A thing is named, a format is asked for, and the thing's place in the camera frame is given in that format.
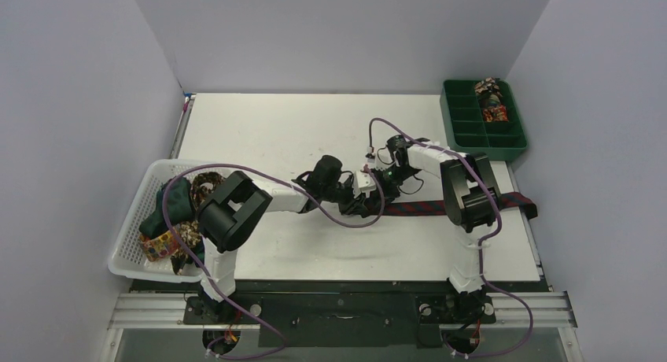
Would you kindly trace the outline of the green compartment tray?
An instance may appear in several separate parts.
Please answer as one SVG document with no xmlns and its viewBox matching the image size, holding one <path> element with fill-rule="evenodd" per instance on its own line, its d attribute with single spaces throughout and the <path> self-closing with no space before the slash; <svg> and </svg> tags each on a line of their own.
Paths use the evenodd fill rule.
<svg viewBox="0 0 667 362">
<path fill-rule="evenodd" d="M 529 148 L 518 104 L 509 83 L 499 79 L 499 102 L 507 111 L 502 121 L 485 118 L 475 85 L 479 79 L 446 79 L 440 108 L 449 147 L 461 153 L 485 153 L 492 161 L 512 162 Z"/>
</svg>

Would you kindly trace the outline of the rolled red patterned tie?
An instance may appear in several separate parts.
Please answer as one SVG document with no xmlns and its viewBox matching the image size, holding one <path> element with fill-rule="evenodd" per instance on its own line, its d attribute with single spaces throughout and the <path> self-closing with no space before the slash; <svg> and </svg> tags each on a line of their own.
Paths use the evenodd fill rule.
<svg viewBox="0 0 667 362">
<path fill-rule="evenodd" d="M 482 109 L 483 121 L 486 123 L 508 122 L 509 116 L 505 105 L 488 106 Z"/>
</svg>

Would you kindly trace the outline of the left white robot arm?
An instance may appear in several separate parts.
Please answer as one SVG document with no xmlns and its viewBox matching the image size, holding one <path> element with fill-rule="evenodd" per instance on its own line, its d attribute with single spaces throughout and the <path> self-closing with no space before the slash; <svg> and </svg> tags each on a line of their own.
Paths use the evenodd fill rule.
<svg viewBox="0 0 667 362">
<path fill-rule="evenodd" d="M 342 180 L 342 163 L 333 156 L 291 182 L 269 177 L 254 180 L 233 171 L 206 197 L 197 210 L 198 231 L 204 248 L 201 280 L 204 312 L 214 322 L 228 321 L 234 312 L 236 251 L 245 244 L 267 212 L 308 213 L 324 202 L 340 214 L 379 215 L 390 203 L 391 188 L 383 174 L 364 166 Z"/>
</svg>

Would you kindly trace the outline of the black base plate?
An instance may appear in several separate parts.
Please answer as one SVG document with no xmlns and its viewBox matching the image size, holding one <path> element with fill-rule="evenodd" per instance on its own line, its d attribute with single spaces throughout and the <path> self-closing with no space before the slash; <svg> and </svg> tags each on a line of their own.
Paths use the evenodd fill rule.
<svg viewBox="0 0 667 362">
<path fill-rule="evenodd" d="M 472 348 L 478 325 L 497 324 L 504 298 L 487 289 L 464 296 L 445 282 L 316 282 L 242 280 L 230 302 L 203 290 L 186 299 L 183 322 L 202 325 L 206 343 L 225 336 L 215 351 L 230 350 L 242 325 L 260 325 L 261 347 Z"/>
</svg>

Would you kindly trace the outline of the brown patterned tie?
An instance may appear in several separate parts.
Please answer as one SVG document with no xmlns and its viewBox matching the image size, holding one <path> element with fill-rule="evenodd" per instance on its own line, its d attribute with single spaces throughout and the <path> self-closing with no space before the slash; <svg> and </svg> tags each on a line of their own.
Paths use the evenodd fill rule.
<svg viewBox="0 0 667 362">
<path fill-rule="evenodd" d="M 218 172 L 203 172 L 196 175 L 191 181 L 190 203 L 196 212 L 200 205 L 205 201 L 220 184 L 224 177 Z M 186 246 L 194 252 L 197 257 L 204 261 L 205 252 L 202 236 L 198 231 L 198 222 L 193 216 L 190 220 L 179 221 L 176 224 L 176 230 Z M 171 255 L 170 258 L 172 271 L 176 275 L 181 275 L 185 266 L 193 263 L 193 258 L 181 246 Z"/>
</svg>

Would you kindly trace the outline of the dark green tie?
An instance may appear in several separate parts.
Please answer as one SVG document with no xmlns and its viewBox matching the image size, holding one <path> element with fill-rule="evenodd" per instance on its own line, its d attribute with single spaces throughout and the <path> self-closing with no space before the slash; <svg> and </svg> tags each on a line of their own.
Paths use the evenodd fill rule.
<svg viewBox="0 0 667 362">
<path fill-rule="evenodd" d="M 139 225 L 139 234 L 147 235 L 149 238 L 155 238 L 158 235 L 168 231 L 168 227 L 163 218 L 162 202 L 164 198 L 165 183 L 156 194 L 156 205 Z M 190 203 L 191 183 L 186 178 L 177 179 L 168 191 L 167 211 L 172 226 L 176 229 L 179 221 L 190 220 L 194 217 L 194 209 Z"/>
</svg>

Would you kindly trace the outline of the colourful dotted tie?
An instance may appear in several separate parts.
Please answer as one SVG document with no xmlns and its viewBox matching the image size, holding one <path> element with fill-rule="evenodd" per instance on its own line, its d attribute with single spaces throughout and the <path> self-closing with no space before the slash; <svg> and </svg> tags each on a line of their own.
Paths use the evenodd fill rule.
<svg viewBox="0 0 667 362">
<path fill-rule="evenodd" d="M 139 246 L 149 262 L 155 262 L 169 257 L 180 249 L 180 244 L 170 231 L 166 231 L 155 238 L 139 234 Z"/>
</svg>

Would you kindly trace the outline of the red navy striped tie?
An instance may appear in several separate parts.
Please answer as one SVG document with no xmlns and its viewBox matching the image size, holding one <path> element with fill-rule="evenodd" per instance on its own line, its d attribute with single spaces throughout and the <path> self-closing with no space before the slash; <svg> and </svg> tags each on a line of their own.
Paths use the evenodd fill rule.
<svg viewBox="0 0 667 362">
<path fill-rule="evenodd" d="M 509 192 L 500 197 L 499 209 L 519 208 L 528 220 L 538 217 L 537 205 L 519 192 Z M 384 207 L 383 216 L 445 216 L 444 202 L 410 201 L 393 202 Z"/>
</svg>

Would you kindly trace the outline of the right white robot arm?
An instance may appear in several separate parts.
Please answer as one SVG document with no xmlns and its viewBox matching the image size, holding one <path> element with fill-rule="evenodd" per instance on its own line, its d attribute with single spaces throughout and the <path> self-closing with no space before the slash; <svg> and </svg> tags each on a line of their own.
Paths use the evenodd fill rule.
<svg viewBox="0 0 667 362">
<path fill-rule="evenodd" d="M 385 151 L 389 161 L 380 153 L 373 168 L 385 201 L 374 204 L 380 194 L 374 190 L 365 204 L 367 209 L 389 214 L 389 204 L 404 194 L 403 184 L 418 173 L 427 173 L 440 180 L 444 214 L 458 228 L 455 262 L 448 282 L 456 290 L 444 302 L 445 313 L 454 320 L 464 320 L 475 309 L 471 293 L 483 290 L 484 248 L 486 240 L 499 233 L 500 194 L 488 158 L 484 154 L 456 153 L 426 139 L 410 140 L 396 135 L 387 140 Z"/>
</svg>

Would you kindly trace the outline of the aluminium rail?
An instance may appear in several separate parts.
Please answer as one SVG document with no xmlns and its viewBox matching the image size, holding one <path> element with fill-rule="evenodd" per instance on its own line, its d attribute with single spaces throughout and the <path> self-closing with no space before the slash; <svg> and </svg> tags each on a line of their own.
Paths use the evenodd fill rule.
<svg viewBox="0 0 667 362">
<path fill-rule="evenodd" d="M 403 293 L 248 293 L 238 303 L 274 327 L 296 327 L 308 322 L 341 320 L 351 325 L 362 322 L 379 327 L 399 322 L 415 324 L 420 312 L 426 321 L 453 327 L 440 311 L 438 296 Z M 482 322 L 490 327 L 537 328 L 575 327 L 577 321 L 567 293 L 521 293 L 518 299 L 491 293 L 492 306 Z M 193 294 L 122 294 L 109 322 L 111 329 L 256 329 L 259 324 L 231 312 L 222 320 L 207 313 Z"/>
</svg>

